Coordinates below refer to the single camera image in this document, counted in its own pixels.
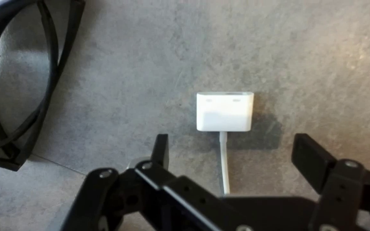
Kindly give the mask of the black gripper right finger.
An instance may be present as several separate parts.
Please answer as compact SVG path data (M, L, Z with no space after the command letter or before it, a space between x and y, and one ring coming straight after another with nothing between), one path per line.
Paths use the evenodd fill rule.
M294 135L292 162L318 193L362 192L362 165L352 159L337 159L307 133Z

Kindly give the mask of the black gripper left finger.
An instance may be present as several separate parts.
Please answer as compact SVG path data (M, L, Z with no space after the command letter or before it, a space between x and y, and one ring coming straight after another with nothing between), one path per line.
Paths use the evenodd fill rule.
M142 170L167 169L170 162L170 139L167 133L158 133L148 159L140 160L135 168Z

